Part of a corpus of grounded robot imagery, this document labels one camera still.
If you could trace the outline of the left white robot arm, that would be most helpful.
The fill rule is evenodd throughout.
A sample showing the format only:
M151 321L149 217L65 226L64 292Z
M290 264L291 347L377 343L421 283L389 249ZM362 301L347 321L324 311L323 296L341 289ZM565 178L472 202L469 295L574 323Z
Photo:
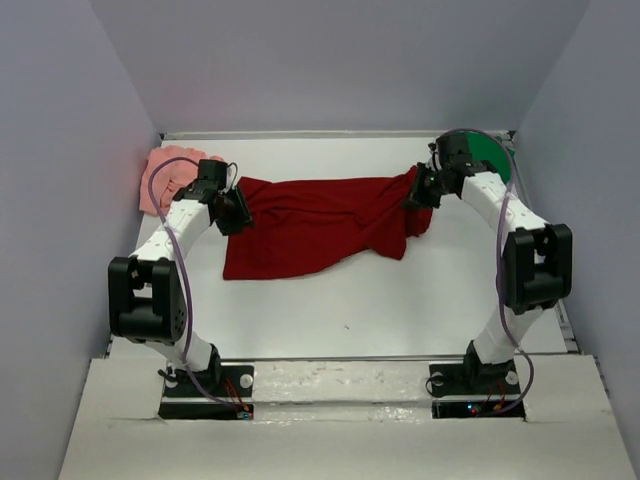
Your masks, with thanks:
M223 378L222 362L218 349L195 332L186 257L211 227L232 236L253 219L229 164L204 159L195 166L195 179L178 189L167 210L151 200L160 224L148 240L109 263L109 326L113 336L161 354L174 369L173 383L187 382L211 398Z

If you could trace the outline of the dark red t shirt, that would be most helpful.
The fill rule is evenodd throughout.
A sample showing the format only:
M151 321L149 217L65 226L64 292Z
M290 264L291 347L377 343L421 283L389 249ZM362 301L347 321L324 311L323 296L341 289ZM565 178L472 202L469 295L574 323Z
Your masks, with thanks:
M432 219L429 209L403 205L416 175L410 168L394 177L241 178L254 224L229 238L224 279L311 275L367 250L402 259L409 238L424 234Z

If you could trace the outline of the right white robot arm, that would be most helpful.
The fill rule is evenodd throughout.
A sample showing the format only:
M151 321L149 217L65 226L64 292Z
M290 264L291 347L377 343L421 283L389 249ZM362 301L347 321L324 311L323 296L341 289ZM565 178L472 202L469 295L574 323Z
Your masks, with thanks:
M436 398L480 395L506 385L513 359L542 314L572 289L573 234L535 214L488 160L474 158L468 131L450 130L430 144L431 159L417 166L404 201L412 209L437 209L455 195L496 234L497 307L459 363L430 370L427 391Z

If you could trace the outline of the pink t shirt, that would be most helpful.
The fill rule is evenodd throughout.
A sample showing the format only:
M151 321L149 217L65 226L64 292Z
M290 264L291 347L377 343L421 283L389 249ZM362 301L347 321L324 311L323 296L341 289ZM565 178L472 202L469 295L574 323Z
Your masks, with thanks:
M158 166L177 157L185 157L187 160L176 161L163 167L150 182L151 174ZM161 211L167 214L174 195L196 178L197 163L205 159L222 161L221 157L208 156L205 152L193 148L170 145L152 149L141 178L139 209L149 215L157 215L148 190L148 185L151 184Z

